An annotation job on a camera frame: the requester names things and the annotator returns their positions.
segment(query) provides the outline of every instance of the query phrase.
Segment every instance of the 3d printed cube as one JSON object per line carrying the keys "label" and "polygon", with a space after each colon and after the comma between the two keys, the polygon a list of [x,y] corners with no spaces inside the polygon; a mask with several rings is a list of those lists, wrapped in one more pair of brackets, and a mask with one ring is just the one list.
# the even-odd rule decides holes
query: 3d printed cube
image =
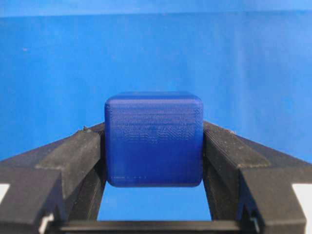
{"label": "3d printed cube", "polygon": [[202,179],[203,104],[187,92],[121,93],[105,103],[108,182],[192,187]]}

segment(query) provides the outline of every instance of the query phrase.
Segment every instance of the blue backdrop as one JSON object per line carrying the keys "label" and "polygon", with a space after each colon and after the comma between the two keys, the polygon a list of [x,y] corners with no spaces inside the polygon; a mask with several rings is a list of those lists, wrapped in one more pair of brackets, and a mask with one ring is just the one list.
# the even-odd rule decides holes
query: blue backdrop
{"label": "blue backdrop", "polygon": [[[104,120],[122,91],[189,91],[204,118],[312,162],[310,0],[0,2],[0,159]],[[196,188],[117,189],[99,219],[209,219]]]}

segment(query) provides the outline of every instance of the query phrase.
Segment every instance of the cube top face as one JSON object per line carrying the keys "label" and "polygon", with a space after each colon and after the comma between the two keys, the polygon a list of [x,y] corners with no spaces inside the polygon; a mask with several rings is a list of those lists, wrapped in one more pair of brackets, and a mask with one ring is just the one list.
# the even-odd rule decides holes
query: cube top face
{"label": "cube top face", "polygon": [[107,180],[113,186],[196,186],[202,144],[203,104],[190,93],[121,93],[105,103]]}

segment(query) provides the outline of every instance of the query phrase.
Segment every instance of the black rail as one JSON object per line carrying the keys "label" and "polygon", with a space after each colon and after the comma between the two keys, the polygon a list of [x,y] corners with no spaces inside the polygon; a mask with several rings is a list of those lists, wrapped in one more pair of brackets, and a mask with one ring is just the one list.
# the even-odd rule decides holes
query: black rail
{"label": "black rail", "polygon": [[239,221],[69,221],[50,223],[47,233],[256,234],[256,231],[254,223]]}

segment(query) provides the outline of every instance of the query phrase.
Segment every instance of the white tab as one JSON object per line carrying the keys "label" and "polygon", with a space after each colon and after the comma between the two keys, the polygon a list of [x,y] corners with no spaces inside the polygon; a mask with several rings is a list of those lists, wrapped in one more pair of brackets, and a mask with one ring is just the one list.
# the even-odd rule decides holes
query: white tab
{"label": "white tab", "polygon": [[302,211],[306,217],[305,234],[312,233],[312,184],[292,184],[292,188],[299,200]]}
{"label": "white tab", "polygon": [[0,184],[0,204],[4,199],[4,196],[6,195],[6,192],[9,190],[9,188],[10,188],[9,184]]}

